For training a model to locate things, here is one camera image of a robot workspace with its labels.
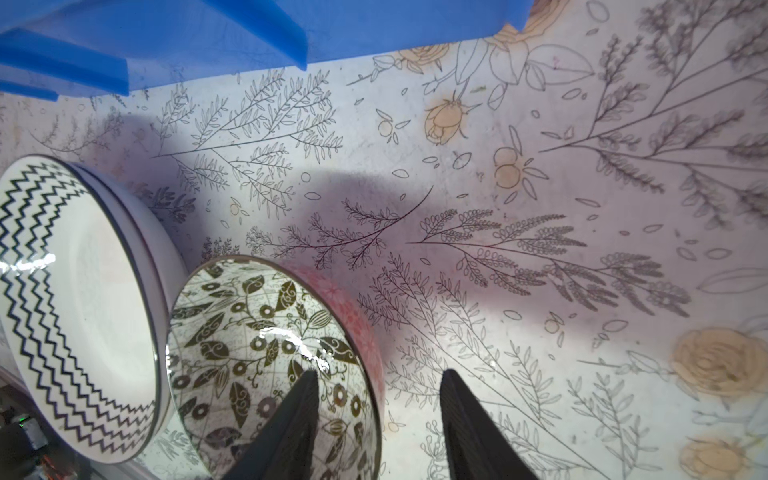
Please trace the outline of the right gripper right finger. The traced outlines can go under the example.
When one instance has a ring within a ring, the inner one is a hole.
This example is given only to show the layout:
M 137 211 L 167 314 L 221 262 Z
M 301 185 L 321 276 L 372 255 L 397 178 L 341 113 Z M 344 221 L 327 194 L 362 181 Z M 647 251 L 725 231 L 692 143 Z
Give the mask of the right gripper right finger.
M 439 398 L 452 479 L 536 480 L 455 370 L 443 372 Z

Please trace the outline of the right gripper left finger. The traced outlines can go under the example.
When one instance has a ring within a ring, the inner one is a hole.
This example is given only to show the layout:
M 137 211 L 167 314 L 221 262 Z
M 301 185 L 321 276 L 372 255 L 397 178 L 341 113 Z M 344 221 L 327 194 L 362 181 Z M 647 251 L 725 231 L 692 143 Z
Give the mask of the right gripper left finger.
M 309 479 L 319 420 L 314 370 L 294 383 L 274 415 L 225 479 Z

